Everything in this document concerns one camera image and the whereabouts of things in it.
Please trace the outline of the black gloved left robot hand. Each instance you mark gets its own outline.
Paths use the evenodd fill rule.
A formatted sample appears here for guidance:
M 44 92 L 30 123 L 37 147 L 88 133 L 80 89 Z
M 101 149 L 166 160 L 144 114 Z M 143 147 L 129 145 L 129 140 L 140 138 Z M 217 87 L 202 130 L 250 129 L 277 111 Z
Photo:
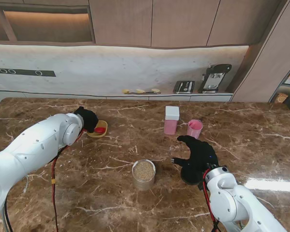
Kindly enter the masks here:
M 99 120 L 93 111 L 87 110 L 83 106 L 80 106 L 78 109 L 74 111 L 74 114 L 82 118 L 83 129 L 85 129 L 89 133 L 94 132 L 94 129 L 96 128 Z

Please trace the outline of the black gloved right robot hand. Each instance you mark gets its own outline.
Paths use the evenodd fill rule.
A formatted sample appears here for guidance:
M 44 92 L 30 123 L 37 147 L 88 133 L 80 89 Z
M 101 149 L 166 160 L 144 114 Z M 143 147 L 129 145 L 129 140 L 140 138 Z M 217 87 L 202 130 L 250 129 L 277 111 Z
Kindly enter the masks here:
M 171 158 L 171 162 L 190 171 L 205 172 L 209 164 L 219 165 L 217 155 L 208 142 L 200 141 L 189 135 L 180 135 L 177 140 L 184 142 L 190 149 L 189 159 Z

